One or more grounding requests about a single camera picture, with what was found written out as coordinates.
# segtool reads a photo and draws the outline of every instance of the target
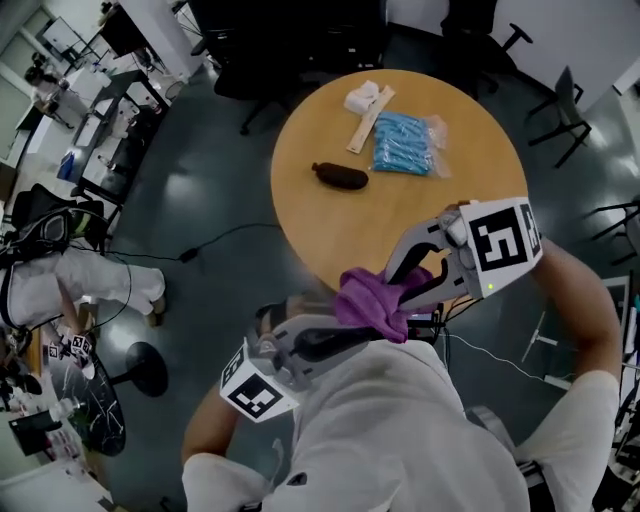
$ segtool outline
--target gray floor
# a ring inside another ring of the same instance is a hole
[[[427,43],[395,35],[385,64],[429,73],[430,52]],[[571,144],[571,136],[534,148],[527,145],[528,139],[553,129],[557,119],[549,109],[525,123],[526,112],[543,99],[538,92],[508,79],[501,81],[497,94],[485,92],[480,99],[518,151],[540,229],[603,277],[622,275],[635,265],[634,260],[619,267],[609,265],[629,252],[623,239],[585,241],[611,222],[609,216],[582,218],[596,206],[626,201],[637,193],[635,150],[613,94],[590,111],[596,136],[560,170],[553,164]],[[207,73],[183,89],[140,169],[117,229],[115,249],[177,256],[238,224],[276,222],[269,166],[285,116],[280,107],[272,106],[258,118],[251,136],[242,137],[238,127],[251,106],[216,96]],[[147,341],[162,353],[171,380],[168,392],[156,399],[143,396],[131,384],[119,386],[128,439],[122,454],[105,460],[109,487],[132,512],[160,510],[162,496],[169,496],[174,508],[182,510],[180,444],[199,400],[236,350],[257,307],[320,285],[275,229],[235,233],[186,265],[129,261],[157,264],[164,271],[169,300],[165,324],[148,329],[142,318],[127,310],[105,326],[98,353],[116,374],[123,369],[126,349],[136,341]],[[102,315],[117,307],[104,306]],[[524,278],[454,320],[451,330],[519,361],[543,307],[534,284]],[[559,390],[530,380],[456,339],[451,343],[451,373],[464,403],[493,408],[516,440],[530,433],[561,396]],[[534,350],[524,367],[540,373],[548,360],[549,354]],[[230,456],[268,474],[275,463],[273,439],[281,437],[287,445],[290,432],[287,418],[258,427],[243,422]]]

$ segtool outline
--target blue packaged items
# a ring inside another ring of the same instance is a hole
[[[427,119],[381,112],[375,124],[373,170],[438,174],[434,134],[436,129],[429,126]]]

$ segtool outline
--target black stool base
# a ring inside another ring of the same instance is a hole
[[[162,396],[169,387],[169,374],[160,353],[148,343],[139,341],[127,350],[125,357],[127,371],[110,379],[115,386],[131,381],[138,390],[147,396]]]

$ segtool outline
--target dark brown object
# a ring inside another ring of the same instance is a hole
[[[13,192],[18,172],[8,165],[0,164],[0,201],[7,202]]]
[[[366,173],[351,167],[323,162],[321,164],[314,163],[311,168],[322,183],[336,188],[360,190],[366,187],[369,182],[369,176]]]

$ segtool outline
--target brown bottle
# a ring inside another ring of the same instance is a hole
[[[360,190],[369,182],[369,176],[365,172],[351,167],[323,162],[314,163],[311,168],[322,183],[344,190]]]

